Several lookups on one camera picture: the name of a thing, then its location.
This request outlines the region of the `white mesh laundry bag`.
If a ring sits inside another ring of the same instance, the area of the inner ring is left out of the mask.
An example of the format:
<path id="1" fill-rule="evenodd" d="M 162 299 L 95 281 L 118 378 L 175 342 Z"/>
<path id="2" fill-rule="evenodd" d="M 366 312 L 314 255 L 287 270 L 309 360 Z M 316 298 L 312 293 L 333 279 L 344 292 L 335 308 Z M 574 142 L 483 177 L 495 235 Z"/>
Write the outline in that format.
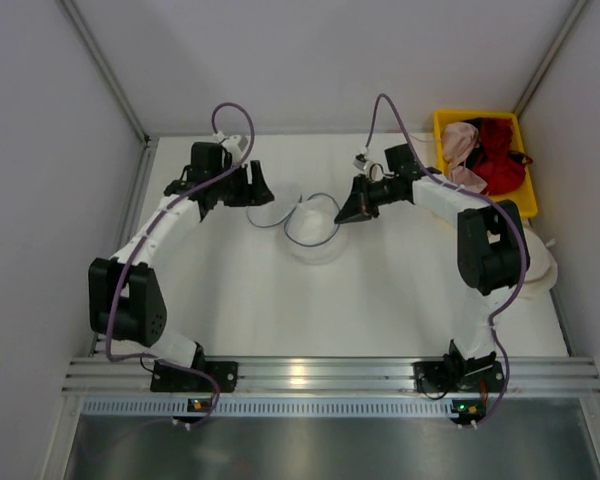
<path id="1" fill-rule="evenodd" d="M 305 195 L 301 186 L 292 182 L 278 182 L 272 192 L 273 201 L 247 208 L 246 217 L 252 226 L 280 227 L 284 248 L 304 264 L 328 264 L 344 252 L 348 236 L 335 223 L 341 208 L 332 195 L 326 192 Z"/>

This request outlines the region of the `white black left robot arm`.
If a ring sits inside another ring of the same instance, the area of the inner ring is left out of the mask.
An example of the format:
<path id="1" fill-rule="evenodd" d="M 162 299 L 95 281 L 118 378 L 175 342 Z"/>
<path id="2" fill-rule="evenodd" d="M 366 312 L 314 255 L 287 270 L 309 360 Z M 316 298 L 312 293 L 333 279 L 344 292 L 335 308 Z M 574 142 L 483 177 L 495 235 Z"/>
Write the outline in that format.
<path id="1" fill-rule="evenodd" d="M 194 143 L 189 163 L 165 187 L 158 206 L 136 234 L 111 257 L 91 263 L 90 327 L 104 336 L 109 361 L 126 360 L 126 355 L 114 352 L 113 344 L 127 342 L 139 347 L 138 359 L 193 368 L 201 346 L 169 330 L 156 269 L 217 204 L 241 208 L 273 201 L 260 162 L 249 158 L 252 149 L 252 141 L 238 135 Z"/>

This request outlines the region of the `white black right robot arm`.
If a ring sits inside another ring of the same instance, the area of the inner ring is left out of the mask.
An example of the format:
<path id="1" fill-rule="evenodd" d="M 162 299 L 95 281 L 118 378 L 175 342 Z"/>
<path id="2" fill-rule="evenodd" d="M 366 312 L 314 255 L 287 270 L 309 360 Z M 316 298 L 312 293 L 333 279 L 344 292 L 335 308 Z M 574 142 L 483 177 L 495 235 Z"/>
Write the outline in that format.
<path id="1" fill-rule="evenodd" d="M 530 266 L 518 208 L 511 201 L 492 201 L 451 183 L 426 168 L 407 144 L 385 150 L 386 164 L 355 156 L 360 171 L 334 222 L 338 225 L 379 217 L 380 208 L 397 202 L 422 207 L 456 233 L 456 264 L 468 288 L 456 315 L 450 347 L 466 359 L 494 356 L 497 318 L 520 295 Z"/>

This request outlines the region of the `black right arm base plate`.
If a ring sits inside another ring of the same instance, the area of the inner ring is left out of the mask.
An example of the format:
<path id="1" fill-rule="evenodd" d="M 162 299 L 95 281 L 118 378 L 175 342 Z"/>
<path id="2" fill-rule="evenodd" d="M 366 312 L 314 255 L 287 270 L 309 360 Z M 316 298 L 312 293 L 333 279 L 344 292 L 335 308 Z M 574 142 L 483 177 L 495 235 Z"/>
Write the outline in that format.
<path id="1" fill-rule="evenodd" d="M 501 363 L 489 356 L 420 361 L 414 364 L 414 377 L 416 391 L 433 399 L 450 393 L 496 393 L 505 380 Z"/>

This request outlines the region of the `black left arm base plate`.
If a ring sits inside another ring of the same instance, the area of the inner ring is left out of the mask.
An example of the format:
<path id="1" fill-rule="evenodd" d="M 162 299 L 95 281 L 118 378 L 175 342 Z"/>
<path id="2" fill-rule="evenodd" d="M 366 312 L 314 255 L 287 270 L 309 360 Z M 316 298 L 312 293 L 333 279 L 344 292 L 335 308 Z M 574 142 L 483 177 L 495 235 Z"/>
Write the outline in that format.
<path id="1" fill-rule="evenodd" d="M 235 361 L 205 361 L 202 372 L 217 386 L 199 374 L 156 363 L 149 389 L 154 393 L 232 393 L 237 385 L 239 364 Z"/>

